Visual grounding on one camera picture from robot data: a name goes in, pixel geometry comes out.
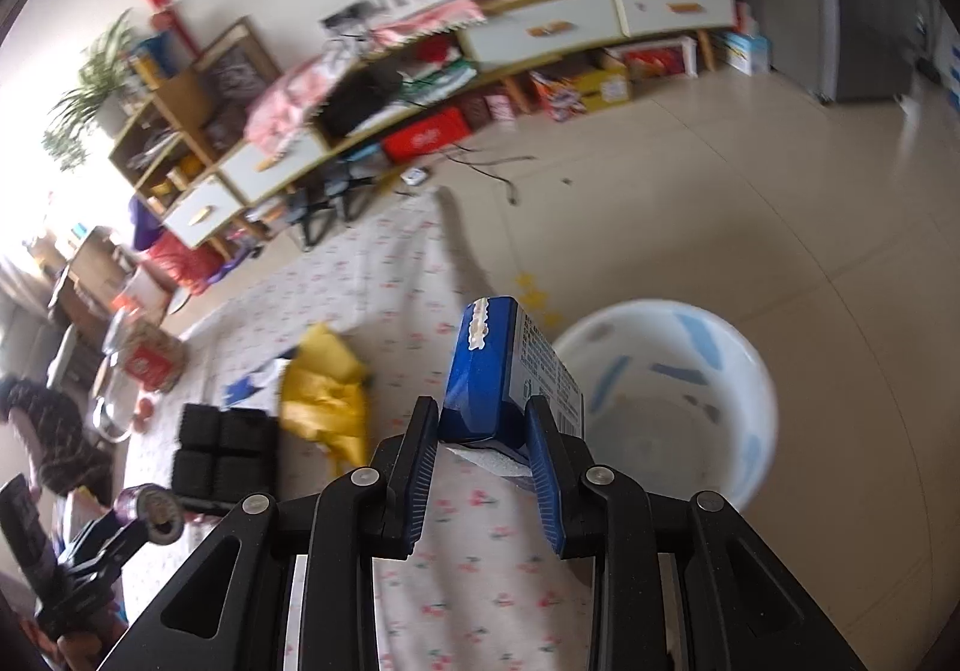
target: yellow wrapper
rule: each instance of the yellow wrapper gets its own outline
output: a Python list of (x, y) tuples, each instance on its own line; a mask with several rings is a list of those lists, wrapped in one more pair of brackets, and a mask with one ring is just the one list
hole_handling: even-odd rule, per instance
[(296, 348), (280, 385), (280, 425), (325, 444), (336, 460), (363, 468), (367, 450), (368, 371), (325, 324), (313, 325)]

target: metal screw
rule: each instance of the metal screw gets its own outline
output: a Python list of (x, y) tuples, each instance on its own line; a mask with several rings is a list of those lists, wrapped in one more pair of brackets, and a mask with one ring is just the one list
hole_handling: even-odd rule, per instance
[(697, 505), (704, 511), (720, 511), (724, 506), (724, 499), (716, 492), (707, 489), (697, 495)]
[(610, 468), (604, 468), (603, 465), (594, 465), (587, 470), (587, 481), (591, 484), (609, 484), (613, 482), (613, 471)]
[(369, 487), (380, 479), (380, 472), (376, 468), (357, 468), (350, 474), (350, 480), (357, 487)]
[(243, 501), (243, 510), (246, 513), (264, 513), (270, 508), (270, 498), (266, 495), (251, 495)]

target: floral tablecloth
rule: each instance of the floral tablecloth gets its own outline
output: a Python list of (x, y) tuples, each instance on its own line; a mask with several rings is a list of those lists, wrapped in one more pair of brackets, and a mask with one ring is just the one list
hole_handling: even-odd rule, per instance
[[(231, 381), (294, 345), (315, 321), (373, 371), (371, 437), (403, 431), (421, 394), (443, 400), (464, 306), (486, 292), (448, 191), (426, 191), (304, 254), (200, 322), (189, 368), (133, 436), (125, 484), (170, 484), (184, 403), (219, 403)], [(328, 463), (283, 435), (280, 498), (319, 492)], [(199, 543), (148, 544), (124, 569), (131, 619)], [(296, 668), (305, 559), (296, 562), (286, 667)], [(376, 561), (377, 644), (385, 671), (582, 669), (589, 587), (553, 555), (532, 494), (440, 449), (424, 534), (408, 561)]]

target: tiled floor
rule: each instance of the tiled floor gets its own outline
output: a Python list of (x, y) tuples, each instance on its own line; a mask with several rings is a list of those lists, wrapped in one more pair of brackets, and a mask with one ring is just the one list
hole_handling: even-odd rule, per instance
[[(781, 434), (747, 516), (871, 669), (909, 669), (960, 597), (960, 140), (940, 92), (824, 108), (732, 70), (433, 160), (493, 289), (549, 335), (668, 297), (744, 332)], [(507, 161), (516, 156), (535, 159)], [(174, 317), (296, 257), (281, 236)]]

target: drawer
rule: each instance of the drawer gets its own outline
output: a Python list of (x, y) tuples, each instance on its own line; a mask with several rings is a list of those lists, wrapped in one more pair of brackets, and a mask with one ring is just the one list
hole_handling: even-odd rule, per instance
[(299, 178), (304, 172), (320, 164), (328, 150), (311, 131), (299, 133), (296, 140), (287, 145), (286, 154), (267, 169), (257, 169), (267, 156), (252, 143), (220, 163), (220, 172), (227, 176), (248, 205), (256, 205), (275, 191)]
[(243, 205), (216, 175), (200, 181), (163, 219), (163, 226), (184, 245), (196, 248), (243, 210)]
[(483, 25), (465, 28), (482, 70), (623, 36), (613, 0), (554, 0), (510, 10)]
[(631, 37), (674, 29), (733, 26), (733, 0), (621, 0)]

